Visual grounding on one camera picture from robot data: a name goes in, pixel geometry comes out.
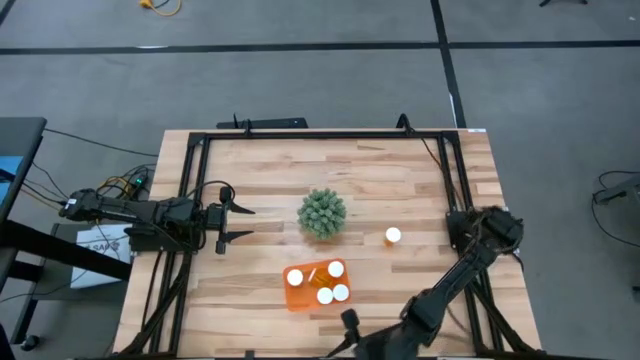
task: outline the black line on floor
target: black line on floor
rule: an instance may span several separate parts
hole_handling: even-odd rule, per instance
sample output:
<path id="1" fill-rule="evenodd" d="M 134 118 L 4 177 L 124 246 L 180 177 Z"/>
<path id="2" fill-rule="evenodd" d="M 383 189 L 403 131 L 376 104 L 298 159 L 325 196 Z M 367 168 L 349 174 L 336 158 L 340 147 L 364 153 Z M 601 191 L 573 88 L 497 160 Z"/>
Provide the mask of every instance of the black line on floor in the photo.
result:
<path id="1" fill-rule="evenodd" d="M 451 42 L 450 49 L 571 49 L 639 47 L 640 40 Z"/>
<path id="2" fill-rule="evenodd" d="M 449 41 L 447 40 L 447 32 L 444 28 L 444 19 L 442 17 L 442 9 L 439 0 L 431 0 L 431 9 L 433 10 L 433 18 L 438 32 L 438 44 L 440 44 L 440 55 L 442 55 L 442 64 L 444 65 L 444 75 L 447 79 L 447 88 L 453 106 L 453 120 L 457 128 L 466 128 L 467 121 L 464 118 L 462 110 L 462 99 L 458 90 L 458 81 L 456 80 L 456 72 L 453 69 L 453 59 L 449 49 Z"/>
<path id="3" fill-rule="evenodd" d="M 9 15 L 9 11 L 11 11 L 11 8 L 13 7 L 13 4 L 15 2 L 16 0 L 7 0 L 7 2 L 2 7 L 2 10 L 0 10 L 0 26 L 2 26 L 2 23 L 7 18 L 7 15 Z"/>
<path id="4" fill-rule="evenodd" d="M 7 48 L 0 55 L 111 55 L 111 54 L 176 54 L 224 52 L 279 52 L 323 50 L 415 50 L 437 49 L 436 42 L 349 42 L 247 45 L 184 45 L 149 47 L 74 47 L 74 48 Z"/>

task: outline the floor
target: floor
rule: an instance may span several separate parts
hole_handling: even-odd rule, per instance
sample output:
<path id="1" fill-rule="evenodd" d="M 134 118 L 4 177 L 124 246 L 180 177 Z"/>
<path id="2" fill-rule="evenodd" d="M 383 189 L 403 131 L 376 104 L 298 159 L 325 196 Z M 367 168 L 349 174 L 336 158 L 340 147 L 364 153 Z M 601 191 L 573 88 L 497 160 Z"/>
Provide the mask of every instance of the floor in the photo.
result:
<path id="1" fill-rule="evenodd" d="M 389 127 L 405 112 L 415 127 L 486 128 L 507 204 L 525 219 L 525 278 L 544 348 L 637 358 L 640 303 L 631 286 L 640 285 L 640 250 L 603 235 L 590 210 L 600 173 L 640 169 L 637 0 L 554 0 L 545 8 L 536 0 L 442 0 L 451 43 L 444 62 L 437 0 L 190 0 L 171 18 L 135 1 L 0 0 L 0 8 L 5 3 L 12 6 L 4 22 L 0 16 L 0 116 L 43 116 L 51 128 L 145 152 L 158 151 L 165 129 L 213 128 L 234 113 L 303 116 L 326 128 Z M 405 48 L 126 50 L 343 42 Z M 477 42 L 487 48 L 465 48 Z M 496 42 L 510 48 L 491 48 Z M 87 47 L 99 51 L 86 54 Z M 16 51 L 34 48 L 67 50 Z M 66 191 L 148 162 L 53 134 L 36 161 Z M 45 180 L 35 170 L 29 177 Z M 611 232 L 640 242 L 633 204 L 597 211 Z M 11 217 L 42 231 L 60 221 L 28 197 Z M 10 281 L 1 298 L 27 289 Z M 0 304 L 9 332 L 21 305 L 19 298 Z M 100 356 L 119 312 L 118 304 L 41 304 L 30 332 L 47 343 L 15 353 Z"/>

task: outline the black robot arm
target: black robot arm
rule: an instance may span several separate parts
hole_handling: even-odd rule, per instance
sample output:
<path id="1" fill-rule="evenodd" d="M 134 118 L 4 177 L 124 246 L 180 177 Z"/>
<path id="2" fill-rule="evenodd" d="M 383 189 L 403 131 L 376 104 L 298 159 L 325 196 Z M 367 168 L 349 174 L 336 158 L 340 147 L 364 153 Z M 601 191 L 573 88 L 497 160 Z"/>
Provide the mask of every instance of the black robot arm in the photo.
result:
<path id="1" fill-rule="evenodd" d="M 409 300 L 400 314 L 401 322 L 376 333 L 360 337 L 355 311 L 343 313 L 347 328 L 345 341 L 329 356 L 355 344 L 359 360 L 415 359 L 420 344 L 433 343 L 449 302 L 496 258 L 516 248 L 522 240 L 522 221 L 498 207 L 467 213 L 461 235 L 468 245 L 458 262 L 431 289 Z"/>
<path id="2" fill-rule="evenodd" d="M 59 215 L 73 221 L 108 219 L 132 223 L 134 226 L 125 230 L 131 236 L 132 251 L 196 252 L 202 247 L 204 231 L 217 230 L 216 253 L 224 254 L 231 240 L 252 232 L 228 232 L 228 212 L 255 214 L 235 204 L 231 194 L 229 187 L 221 188 L 220 204 L 212 203 L 203 210 L 188 197 L 130 201 L 83 189 L 71 194 Z"/>

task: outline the black table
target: black table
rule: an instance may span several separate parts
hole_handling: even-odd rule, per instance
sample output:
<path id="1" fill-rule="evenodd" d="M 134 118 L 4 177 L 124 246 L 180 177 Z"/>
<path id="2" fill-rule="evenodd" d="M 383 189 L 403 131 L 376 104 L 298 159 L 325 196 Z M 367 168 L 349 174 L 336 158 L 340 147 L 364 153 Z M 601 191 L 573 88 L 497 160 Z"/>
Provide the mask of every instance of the black table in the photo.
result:
<path id="1" fill-rule="evenodd" d="M 128 280 L 131 273 L 131 265 L 77 246 L 75 238 L 67 233 L 64 236 L 67 238 L 65 240 L 60 238 L 61 236 L 54 236 L 55 229 L 52 235 L 44 234 L 8 219 L 11 207 L 42 141 L 46 122 L 43 118 L 0 118 L 0 165 L 6 167 L 6 169 L 0 169 L 0 178 L 5 188 L 6 183 L 9 182 L 4 200 L 0 204 L 0 291 L 4 288 L 8 277 L 34 283 L 32 293 L 36 293 L 36 296 L 28 297 L 21 316 L 23 319 L 26 315 L 29 321 L 35 310 L 35 303 L 32 301 L 39 300 L 37 298 L 38 283 L 51 276 L 45 275 L 45 261 L 34 265 L 16 260 L 18 251 L 55 260 L 49 264 L 62 263 L 121 280 Z M 17 168 L 14 165 L 7 165 L 17 163 L 19 163 Z M 22 343 L 29 321 L 20 321 L 12 336 L 12 343 Z"/>

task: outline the wooden tabletop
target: wooden tabletop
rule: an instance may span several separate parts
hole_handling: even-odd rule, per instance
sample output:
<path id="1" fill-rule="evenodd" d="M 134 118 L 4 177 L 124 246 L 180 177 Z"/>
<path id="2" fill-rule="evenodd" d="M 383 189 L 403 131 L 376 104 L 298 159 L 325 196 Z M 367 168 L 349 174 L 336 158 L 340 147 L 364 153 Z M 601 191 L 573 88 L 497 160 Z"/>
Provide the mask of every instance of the wooden tabletop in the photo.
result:
<path id="1" fill-rule="evenodd" d="M 178 194 L 189 132 L 165 132 L 153 199 Z M 503 206 L 487 134 L 461 130 L 460 139 L 474 204 Z M 437 157 L 435 141 L 427 143 Z M 205 181 L 231 183 L 236 203 L 256 212 L 231 214 L 229 229 L 255 233 L 235 240 L 224 256 L 214 252 L 217 235 L 208 234 L 209 242 L 191 268 L 178 356 L 244 356 L 251 349 L 256 356 L 324 356 L 343 340 L 342 311 L 358 312 L 363 335 L 397 323 L 409 298 L 433 286 L 457 260 L 444 221 L 448 206 L 443 177 L 419 139 L 215 140 L 211 146 Z M 199 159 L 199 150 L 195 156 Z M 194 161 L 190 187 L 196 171 Z M 348 215 L 342 234 L 318 242 L 300 230 L 296 210 L 312 189 L 326 187 L 344 199 Z M 203 203 L 217 201 L 218 190 L 206 187 Z M 389 227 L 403 234 L 392 248 L 384 245 Z M 145 253 L 133 263 L 116 351 L 140 329 L 155 257 Z M 352 302 L 308 313 L 287 311 L 282 270 L 331 258 L 346 260 Z M 489 275 L 498 308 L 527 343 L 539 348 L 519 265 L 511 257 L 500 257 Z M 458 296 L 450 306 L 468 329 L 464 297 Z M 486 317 L 480 313 L 490 346 Z M 171 310 L 161 349 L 168 346 L 172 319 Z M 469 334 L 447 314 L 432 347 L 420 353 L 469 355 L 473 350 Z"/>

